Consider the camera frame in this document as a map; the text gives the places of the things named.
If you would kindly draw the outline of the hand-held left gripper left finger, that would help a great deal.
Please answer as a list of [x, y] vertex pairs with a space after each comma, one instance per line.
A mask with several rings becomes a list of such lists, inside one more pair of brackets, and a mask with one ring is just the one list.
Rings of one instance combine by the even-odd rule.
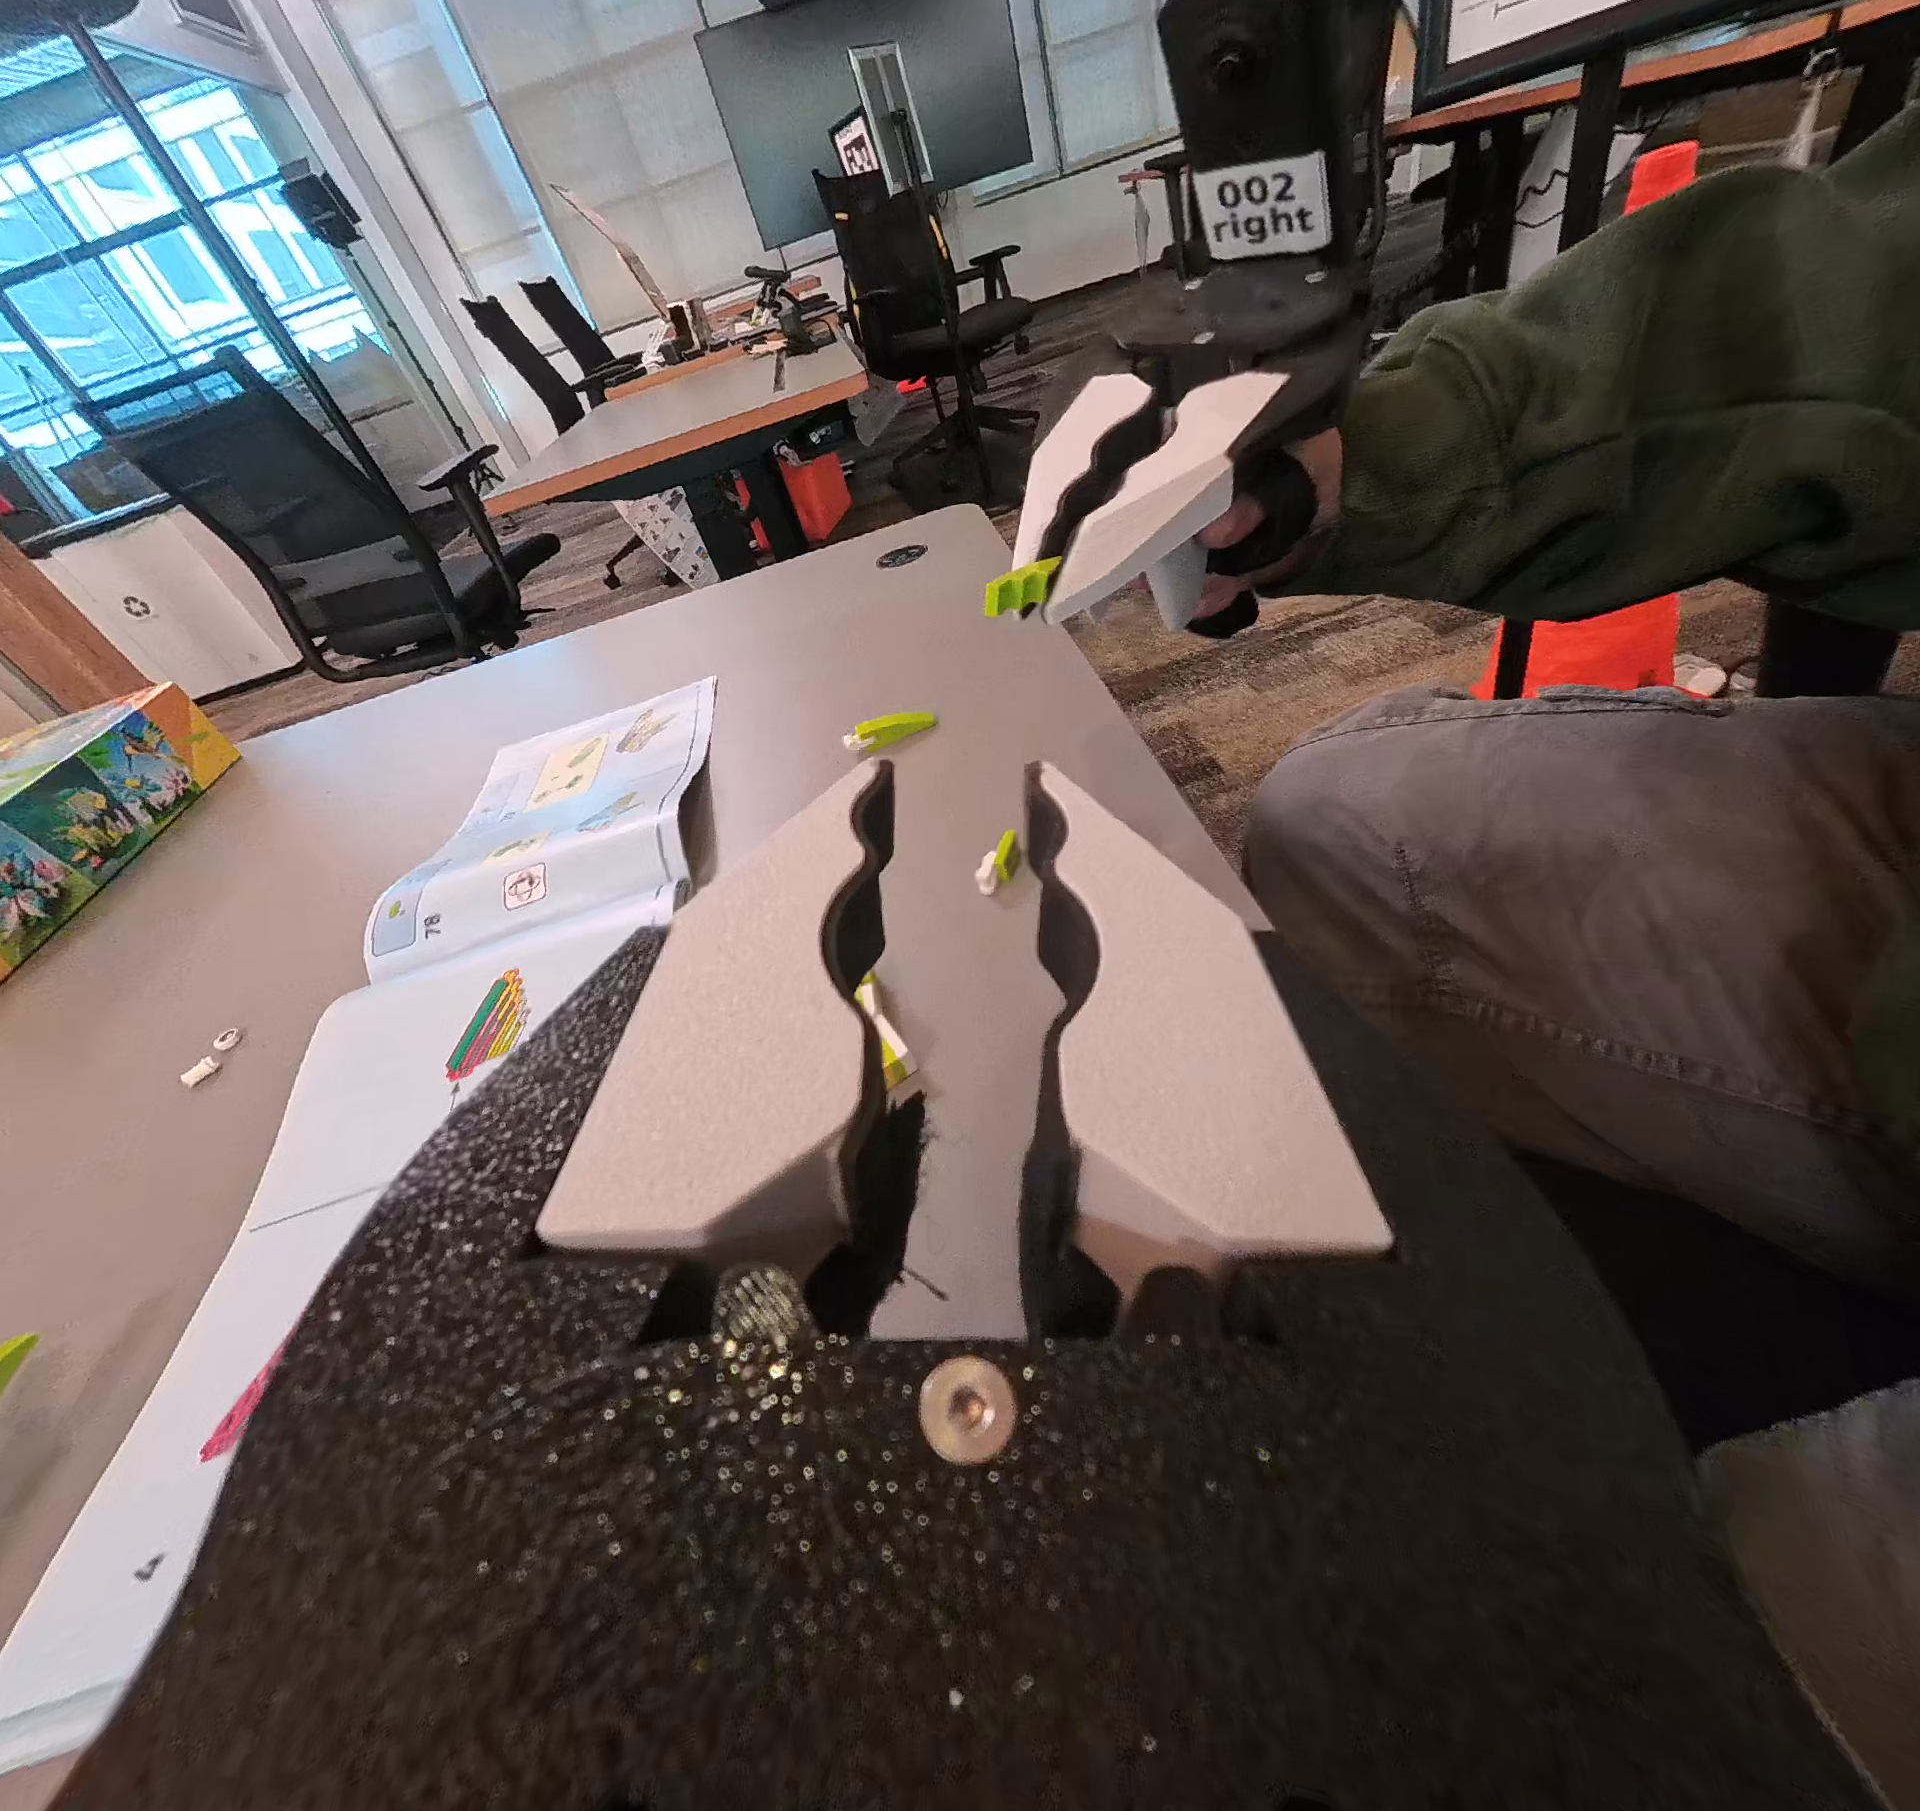
[[854, 1240], [884, 1112], [858, 982], [884, 955], [896, 767], [839, 784], [674, 919], [539, 1210], [554, 1254], [809, 1280]]

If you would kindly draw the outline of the person's right forearm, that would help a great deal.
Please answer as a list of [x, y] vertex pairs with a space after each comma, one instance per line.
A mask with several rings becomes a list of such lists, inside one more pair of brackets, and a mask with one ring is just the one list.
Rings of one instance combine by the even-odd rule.
[[1343, 427], [1307, 593], [1574, 620], [1711, 578], [1918, 630], [1918, 108], [1429, 308]]

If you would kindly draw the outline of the large dark screen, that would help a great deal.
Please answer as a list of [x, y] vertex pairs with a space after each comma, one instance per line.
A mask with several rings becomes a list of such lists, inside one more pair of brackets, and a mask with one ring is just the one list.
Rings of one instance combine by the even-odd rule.
[[815, 172], [905, 190], [1033, 163], [1010, 0], [785, 0], [696, 36], [764, 250], [830, 229]]

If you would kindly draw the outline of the black seat base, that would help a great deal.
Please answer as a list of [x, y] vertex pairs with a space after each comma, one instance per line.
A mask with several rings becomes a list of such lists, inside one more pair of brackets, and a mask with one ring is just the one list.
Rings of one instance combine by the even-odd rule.
[[1756, 694], [1875, 699], [1900, 646], [1900, 633], [1768, 596]]

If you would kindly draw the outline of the striped lego wing white bricks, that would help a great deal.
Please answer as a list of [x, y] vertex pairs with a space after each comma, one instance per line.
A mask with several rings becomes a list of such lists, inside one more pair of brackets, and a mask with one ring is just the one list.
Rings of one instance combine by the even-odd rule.
[[888, 1088], [888, 1096], [896, 1096], [917, 1076], [918, 1070], [917, 1057], [906, 1046], [896, 1021], [888, 1018], [873, 970], [863, 976], [854, 997], [876, 1034], [879, 1060], [884, 1060], [884, 1085]]

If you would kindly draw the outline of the person's right hand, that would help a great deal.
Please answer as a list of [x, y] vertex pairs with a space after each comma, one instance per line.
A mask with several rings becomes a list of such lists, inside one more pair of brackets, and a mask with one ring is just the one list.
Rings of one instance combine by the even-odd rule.
[[1198, 533], [1210, 551], [1203, 606], [1218, 612], [1239, 596], [1282, 593], [1332, 541], [1338, 488], [1338, 430], [1271, 442], [1239, 475], [1234, 502]]

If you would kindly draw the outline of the orange bag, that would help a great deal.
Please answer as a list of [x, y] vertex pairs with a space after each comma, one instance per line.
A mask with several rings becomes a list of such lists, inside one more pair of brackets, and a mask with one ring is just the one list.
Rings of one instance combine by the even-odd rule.
[[800, 456], [794, 445], [782, 445], [775, 466], [782, 467], [785, 493], [806, 542], [811, 550], [827, 547], [854, 508], [842, 456], [835, 450]]

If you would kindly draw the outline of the black wall speaker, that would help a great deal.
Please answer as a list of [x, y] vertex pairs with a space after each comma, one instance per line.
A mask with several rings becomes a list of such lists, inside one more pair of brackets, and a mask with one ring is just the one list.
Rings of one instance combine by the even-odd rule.
[[331, 172], [313, 169], [310, 163], [287, 163], [277, 177], [277, 189], [313, 241], [341, 254], [362, 241], [362, 215], [335, 186]]

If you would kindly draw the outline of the colourful lego box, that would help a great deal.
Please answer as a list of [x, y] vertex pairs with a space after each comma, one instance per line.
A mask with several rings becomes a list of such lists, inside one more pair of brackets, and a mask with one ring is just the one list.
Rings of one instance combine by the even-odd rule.
[[238, 761], [177, 682], [6, 736], [4, 979]]

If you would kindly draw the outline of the grey office table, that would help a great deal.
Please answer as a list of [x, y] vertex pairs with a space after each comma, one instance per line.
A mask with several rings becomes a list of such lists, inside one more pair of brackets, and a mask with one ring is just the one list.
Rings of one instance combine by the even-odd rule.
[[548, 447], [504, 475], [492, 520], [545, 503], [635, 502], [682, 487], [720, 578], [756, 576], [760, 557], [800, 557], [809, 542], [775, 454], [820, 456], [839, 445], [854, 399], [867, 393], [857, 345], [811, 356], [727, 348], [624, 384]]

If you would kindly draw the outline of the light blue instruction booklet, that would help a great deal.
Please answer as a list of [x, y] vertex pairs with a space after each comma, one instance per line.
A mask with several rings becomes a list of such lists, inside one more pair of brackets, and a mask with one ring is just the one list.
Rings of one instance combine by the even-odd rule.
[[682, 799], [715, 676], [504, 746], [462, 827], [387, 887], [179, 1345], [4, 1646], [4, 1771], [110, 1719], [202, 1546], [287, 1342], [426, 1137], [641, 928], [685, 902]]

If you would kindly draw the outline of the wood edged desk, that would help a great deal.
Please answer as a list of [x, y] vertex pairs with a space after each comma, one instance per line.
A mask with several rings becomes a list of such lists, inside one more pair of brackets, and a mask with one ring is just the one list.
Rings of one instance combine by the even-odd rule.
[[[1847, 62], [1862, 62], [1868, 54], [1900, 38], [1914, 21], [1918, 0], [1853, 0], [1836, 8], [1775, 21], [1708, 47], [1631, 60], [1620, 74], [1620, 99], [1681, 99], [1775, 80], [1801, 69], [1820, 47], [1836, 47]], [[1572, 108], [1577, 95], [1577, 74], [1507, 86], [1389, 123], [1383, 138], [1389, 145], [1450, 142], [1464, 127]]]

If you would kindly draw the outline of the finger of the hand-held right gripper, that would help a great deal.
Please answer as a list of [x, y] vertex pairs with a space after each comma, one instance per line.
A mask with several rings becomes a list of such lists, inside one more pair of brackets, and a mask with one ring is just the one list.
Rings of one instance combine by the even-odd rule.
[[1101, 374], [1033, 450], [1010, 560], [1013, 591], [1048, 591], [1082, 526], [1164, 445], [1164, 399], [1139, 374]]
[[1234, 499], [1240, 442], [1282, 417], [1285, 371], [1244, 371], [1206, 381], [1164, 411], [1164, 445], [1134, 466], [1055, 572], [1048, 623], [1069, 623], [1146, 578], [1167, 627], [1198, 617], [1209, 554], [1198, 533]]

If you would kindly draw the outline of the white paper wavy line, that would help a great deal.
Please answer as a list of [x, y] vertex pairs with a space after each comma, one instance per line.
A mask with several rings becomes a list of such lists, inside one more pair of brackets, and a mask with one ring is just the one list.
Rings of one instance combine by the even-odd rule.
[[1511, 215], [1511, 245], [1507, 263], [1508, 290], [1532, 281], [1561, 254], [1574, 132], [1577, 108], [1569, 103], [1547, 115], [1538, 139], [1532, 142], [1532, 154], [1526, 157], [1519, 183], [1519, 203]]

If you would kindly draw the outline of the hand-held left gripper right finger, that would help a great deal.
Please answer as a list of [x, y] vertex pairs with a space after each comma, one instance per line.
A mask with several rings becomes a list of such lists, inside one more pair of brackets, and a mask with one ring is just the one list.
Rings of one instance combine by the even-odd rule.
[[1027, 770], [1039, 957], [1063, 993], [1019, 1176], [1019, 1297], [1157, 1270], [1383, 1258], [1395, 1231], [1255, 930], [1063, 767]]

